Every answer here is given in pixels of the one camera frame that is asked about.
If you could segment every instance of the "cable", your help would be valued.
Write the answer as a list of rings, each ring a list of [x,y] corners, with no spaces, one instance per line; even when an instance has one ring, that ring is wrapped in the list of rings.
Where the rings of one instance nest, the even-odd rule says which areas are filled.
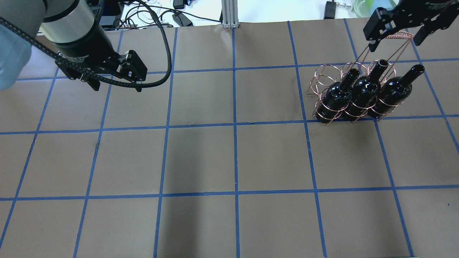
[[[169,44],[168,44],[168,40],[167,40],[167,37],[166,37],[166,33],[164,32],[164,28],[162,27],[161,23],[159,22],[158,15],[144,1],[142,1],[142,0],[136,0],[136,1],[139,2],[140,4],[142,4],[150,12],[151,17],[153,18],[153,20],[155,21],[155,23],[157,24],[157,26],[159,27],[159,29],[161,31],[162,39],[164,41],[164,46],[166,47],[166,54],[167,54],[167,58],[168,58],[167,72],[166,72],[166,74],[164,75],[163,78],[161,78],[160,80],[158,80],[156,82],[153,82],[153,83],[146,83],[146,84],[125,83],[125,82],[116,81],[116,80],[112,80],[112,79],[108,79],[108,78],[102,77],[102,76],[94,73],[94,71],[92,71],[92,70],[84,69],[83,67],[75,65],[74,63],[70,62],[69,60],[65,59],[64,57],[59,56],[54,51],[52,51],[51,49],[49,49],[48,47],[46,47],[45,45],[43,45],[42,43],[37,41],[34,37],[31,37],[30,35],[25,33],[20,28],[16,27],[15,25],[10,23],[9,21],[5,20],[3,17],[0,17],[0,24],[5,26],[7,29],[9,29],[10,31],[14,32],[16,35],[20,36],[21,38],[23,38],[27,42],[29,42],[31,45],[35,46],[37,49],[39,49],[43,53],[45,53],[48,56],[50,56],[51,58],[53,58],[57,62],[60,62],[65,66],[68,66],[69,68],[81,73],[82,75],[89,76],[90,78],[99,80],[99,81],[107,83],[107,84],[112,84],[112,85],[121,86],[121,87],[125,87],[125,88],[151,88],[151,87],[156,87],[156,86],[159,86],[159,85],[165,83],[167,81],[167,79],[169,78],[170,74],[171,74],[171,71],[172,71],[171,52],[170,52],[170,49],[169,49]]]
[[[125,17],[127,17],[127,15],[129,14],[129,12],[131,12],[133,9],[136,9],[136,8],[138,9],[139,7],[140,7],[140,5],[134,6],[134,7],[132,7],[131,9],[129,9],[129,11],[126,13],[126,16],[125,16]],[[191,16],[193,16],[193,17],[196,17],[196,18],[198,18],[198,19],[208,20],[208,21],[212,21],[212,22],[221,23],[221,22],[218,21],[218,20],[213,20],[213,19],[209,19],[209,18],[205,18],[205,17],[200,17],[200,16],[197,16],[197,15],[191,14],[191,13],[189,13],[189,12],[180,11],[180,10],[176,10],[176,9],[172,9],[172,8],[167,8],[167,7],[162,7],[162,6],[149,6],[149,7],[154,7],[154,8],[158,8],[158,9],[166,9],[166,10],[172,11],[172,12],[174,12],[174,13],[184,13],[184,14],[188,14],[188,15],[191,15]]]
[[[159,16],[159,20],[162,21],[162,16],[163,16],[165,13],[168,13],[168,12],[178,13],[178,12],[173,11],[173,10],[166,10],[166,11],[162,12],[162,14]]]
[[[137,11],[137,12],[131,14],[129,17],[124,19],[124,21],[118,26],[118,28],[121,28],[121,26],[123,26],[123,24],[125,24],[125,23],[129,24],[129,20],[132,21],[131,18],[134,17],[139,12],[149,12],[149,11],[141,10],[141,11]]]
[[[179,10],[176,10],[176,9],[171,9],[171,8],[162,7],[162,6],[149,6],[149,7],[155,7],[155,8],[160,8],[160,9],[167,9],[167,10],[171,10],[171,11],[181,12],[181,13],[188,14],[188,15],[191,15],[191,16],[193,16],[193,17],[196,17],[196,18],[198,18],[198,19],[208,20],[208,21],[212,21],[212,22],[221,23],[221,22],[218,21],[218,20],[213,20],[213,19],[209,19],[209,18],[199,17],[199,16],[196,16],[196,15],[194,15],[194,14],[191,14],[191,13],[185,12],[185,11],[179,11]]]
[[[174,26],[172,24],[164,24],[162,23],[161,25],[165,26],[166,28],[173,28]],[[135,27],[135,28],[127,28],[127,29],[142,29],[142,28],[146,28],[146,27],[152,27],[152,26],[157,26],[156,24],[149,24],[149,25],[145,25],[145,26],[140,26],[140,27]]]

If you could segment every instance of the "dark bottle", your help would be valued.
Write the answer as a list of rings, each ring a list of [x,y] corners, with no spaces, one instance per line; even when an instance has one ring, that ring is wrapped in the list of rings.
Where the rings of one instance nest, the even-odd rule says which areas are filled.
[[[345,120],[352,122],[357,120],[365,113],[366,110],[364,108],[369,107],[373,103],[381,89],[379,78],[388,65],[389,63],[386,60],[379,60],[368,76],[362,76],[354,83],[351,89],[351,102],[354,105],[352,103],[349,104],[343,111],[341,116]]]
[[[352,97],[351,86],[359,75],[360,72],[357,69],[351,69],[341,82],[335,82],[328,88],[322,103],[317,107],[316,118],[320,122],[330,123],[338,114],[337,111],[349,104]]]
[[[373,118],[382,117],[382,114],[387,114],[394,106],[402,103],[412,90],[412,82],[416,80],[425,71],[424,66],[417,64],[403,76],[394,77],[386,82],[378,94],[378,98],[383,101],[379,102],[368,111],[368,114]]]

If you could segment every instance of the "blue tape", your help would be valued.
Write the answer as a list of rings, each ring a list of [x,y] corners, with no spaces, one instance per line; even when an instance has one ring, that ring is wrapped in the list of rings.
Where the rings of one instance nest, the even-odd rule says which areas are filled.
[[[351,42],[352,52],[354,53],[354,57],[357,60],[358,55],[357,55],[357,51],[355,50],[354,40],[352,39],[351,31],[349,30],[349,25],[347,24],[346,19],[343,19],[343,21],[344,21],[344,26],[346,26],[347,36],[349,37],[349,41]]]
[[[122,40],[123,40],[123,31],[121,31],[120,36],[119,36],[117,52],[119,52]],[[110,84],[108,86],[107,96],[105,98],[104,111],[102,113],[101,125],[99,127],[99,135],[97,137],[97,144],[96,144],[95,150],[94,150],[94,156],[93,156],[92,165],[91,165],[91,172],[90,172],[89,179],[88,179],[88,186],[86,187],[86,195],[85,195],[85,199],[84,199],[83,210],[81,212],[80,224],[78,226],[78,233],[77,233],[77,239],[75,241],[75,248],[73,250],[73,258],[76,258],[77,257],[77,253],[78,253],[78,247],[79,247],[80,238],[81,238],[81,231],[83,230],[84,217],[85,217],[85,214],[86,214],[86,208],[88,206],[88,197],[89,197],[89,193],[90,193],[90,190],[91,190],[92,178],[93,178],[93,175],[94,175],[95,164],[96,164],[96,161],[97,161],[97,154],[99,153],[99,146],[100,146],[101,139],[102,139],[105,116],[106,116],[106,113],[107,113],[108,102],[109,102],[109,99],[110,99],[111,91],[112,91],[112,85]]]
[[[236,117],[236,37],[235,29],[231,29],[233,48],[233,126],[234,126],[234,190],[235,190],[235,226],[236,226],[236,257],[241,257],[241,238],[239,230],[239,178],[237,164],[237,117]]]
[[[411,45],[413,47],[414,53],[416,54],[416,57],[418,58],[419,63],[422,64],[422,60],[421,60],[421,57],[419,56],[418,49],[414,45],[413,41],[411,41]],[[459,58],[450,58],[451,61],[456,61],[456,59],[459,60]],[[432,94],[433,94],[433,96],[435,98],[435,102],[437,102],[438,108],[440,109],[440,112],[442,113],[442,116],[445,119],[446,127],[448,128],[449,134],[451,135],[451,139],[453,140],[454,146],[456,147],[456,151],[459,154],[458,141],[457,141],[456,136],[454,135],[453,129],[451,128],[451,125],[449,124],[449,121],[448,121],[448,119],[447,119],[447,117],[445,115],[445,111],[443,110],[443,107],[440,104],[440,100],[438,99],[437,94],[435,93],[435,90],[434,90],[434,88],[432,86],[432,83],[431,83],[431,81],[429,79],[429,75],[428,75],[427,71],[424,72],[424,76],[425,76],[425,79],[427,80],[427,84],[429,85],[429,88],[431,89]]]
[[[0,132],[0,135],[34,135],[35,131],[26,131],[26,132]]]
[[[422,189],[457,189],[459,185],[408,185],[395,186],[396,190],[422,190]],[[392,187],[358,187],[358,188],[319,188],[319,189],[288,189],[288,190],[251,190],[251,191],[223,191],[223,192],[189,192],[168,193],[162,197],[188,197],[188,196],[228,196],[228,195],[261,195],[261,194],[291,194],[291,193],[330,193],[330,192],[363,192],[363,191],[392,191]],[[39,196],[18,197],[17,201],[44,201],[44,200],[84,200],[84,199],[128,199],[128,198],[153,198],[159,194],[133,194],[133,195],[96,195],[96,196]],[[0,198],[0,202],[13,201],[15,198]]]
[[[172,69],[171,69],[171,76],[170,76],[170,85],[169,85],[169,102],[168,102],[168,116],[166,121],[166,134],[164,136],[164,149],[162,152],[162,168],[161,168],[161,181],[159,185],[159,198],[158,198],[158,211],[156,217],[156,229],[155,229],[155,242],[153,246],[153,257],[157,257],[158,252],[158,239],[159,239],[159,226],[161,221],[161,207],[162,207],[162,196],[163,196],[163,189],[164,189],[164,174],[166,169],[166,154],[168,149],[168,138],[169,138],[169,121],[171,117],[171,102],[172,102],[172,85],[174,83],[174,67],[175,67],[175,52],[177,47],[177,28],[175,28],[174,34],[174,50],[172,54]]]
[[[233,68],[216,68],[216,69],[197,69],[197,70],[180,70],[174,73],[199,73],[199,72],[218,72],[218,71],[232,71]]]
[[[316,202],[317,220],[318,220],[319,232],[320,232],[320,241],[322,243],[322,253],[323,253],[324,257],[327,257],[327,248],[326,248],[326,245],[325,245],[324,228],[323,228],[323,225],[322,225],[322,215],[321,215],[321,212],[320,212],[319,194],[317,193],[317,183],[316,183],[316,179],[315,179],[314,163],[313,163],[313,156],[312,156],[312,151],[311,151],[311,142],[309,140],[308,123],[307,123],[306,112],[305,112],[304,103],[303,103],[303,92],[302,92],[302,89],[301,89],[300,73],[298,71],[297,52],[295,50],[295,41],[293,40],[293,33],[291,31],[290,21],[287,22],[287,26],[288,26],[289,35],[290,35],[291,47],[292,47],[292,50],[293,50],[293,58],[295,60],[295,66],[296,66],[298,93],[299,93],[299,96],[300,96],[301,111],[302,111],[303,120],[304,120],[303,122],[304,122],[304,131],[306,133],[306,143],[308,145],[309,164],[310,164],[310,168],[311,168],[311,177],[312,177],[313,187],[314,187],[314,198],[315,198],[315,202]]]
[[[150,129],[165,129],[165,128],[166,126],[139,126],[139,127],[103,128],[102,131],[150,130]]]
[[[194,127],[218,127],[218,126],[233,126],[233,123],[202,123],[188,125],[171,125],[169,128],[194,128]]]
[[[406,240],[406,243],[407,243],[407,246],[408,246],[408,251],[409,251],[410,256],[414,257],[413,248],[411,246],[411,241],[409,239],[408,230],[407,230],[406,224],[405,224],[405,219],[403,217],[402,207],[400,206],[400,201],[398,200],[397,189],[395,187],[394,179],[392,177],[391,168],[389,166],[389,161],[387,159],[386,149],[384,148],[384,143],[382,142],[381,132],[379,130],[378,123],[376,121],[374,121],[374,123],[375,123],[376,132],[378,134],[378,140],[379,140],[379,144],[381,146],[382,155],[384,157],[384,163],[386,164],[387,174],[389,176],[389,181],[391,183],[392,192],[394,194],[395,204],[396,204],[397,210],[398,210],[398,215],[400,217],[400,222],[402,224],[403,234],[405,235],[405,240]]]
[[[46,97],[45,105],[43,106],[43,111],[41,112],[40,120],[38,121],[37,129],[36,129],[35,135],[34,135],[34,140],[32,141],[32,144],[30,146],[30,150],[29,150],[29,153],[27,155],[26,162],[24,164],[24,169],[22,170],[21,177],[20,177],[20,180],[19,180],[19,184],[17,185],[17,188],[16,188],[16,193],[14,195],[14,199],[13,199],[13,202],[11,204],[10,212],[8,213],[8,217],[6,218],[6,223],[5,223],[5,226],[3,228],[3,231],[2,231],[2,234],[1,234],[1,237],[0,237],[0,248],[1,248],[2,244],[3,244],[3,240],[5,239],[5,234],[6,234],[6,230],[8,229],[8,225],[10,224],[10,219],[11,219],[11,216],[13,214],[14,206],[16,205],[16,201],[17,201],[17,198],[19,196],[19,191],[21,190],[22,182],[24,181],[24,177],[25,177],[25,174],[26,174],[26,171],[27,171],[28,163],[30,161],[30,157],[32,155],[32,151],[34,150],[35,141],[37,140],[37,136],[38,136],[38,131],[40,131],[41,123],[43,122],[43,118],[45,117],[46,108],[48,107],[48,103],[50,102],[51,93],[53,91],[54,83],[56,82],[56,77],[57,77],[57,73],[58,72],[59,72],[59,68],[56,69],[56,72],[54,74],[54,79],[53,79],[53,81],[51,83],[50,90],[48,91],[48,95]]]

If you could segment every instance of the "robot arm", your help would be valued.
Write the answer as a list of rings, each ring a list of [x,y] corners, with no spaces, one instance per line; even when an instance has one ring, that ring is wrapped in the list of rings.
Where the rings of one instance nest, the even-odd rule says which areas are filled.
[[[153,18],[157,18],[151,9],[150,11]],[[168,73],[158,82],[142,84],[141,82],[145,81],[146,78],[147,68],[140,57],[133,50],[129,50],[124,55],[114,51],[112,44],[99,25],[99,21],[85,0],[0,0],[0,23],[4,26],[7,25],[6,27],[15,33],[9,31],[5,33],[5,28],[0,28],[8,38],[6,41],[9,40],[10,42],[10,52],[5,55],[10,58],[7,58],[3,63],[9,60],[24,59],[18,58],[15,54],[17,52],[17,44],[15,44],[18,39],[17,35],[24,39],[28,38],[28,41],[32,41],[34,45],[39,44],[34,42],[33,38],[40,28],[45,37],[59,50],[60,56],[55,56],[54,53],[48,51],[45,53],[56,59],[56,65],[69,79],[80,79],[87,82],[94,90],[99,89],[99,81],[107,81],[97,74],[111,74],[120,79],[126,79],[131,83],[109,81],[115,85],[135,88],[138,92],[142,88],[154,87],[164,83],[170,74],[170,50],[164,30],[160,25],[168,54]],[[25,55],[28,54],[26,56],[27,63],[30,51],[24,53]],[[15,67],[20,71],[23,65],[25,63]]]
[[[370,41],[370,51],[374,52],[385,37],[405,28],[423,25],[413,39],[419,46],[438,29],[447,29],[458,13],[458,0],[400,0],[391,11],[377,8],[365,25],[364,34]]]

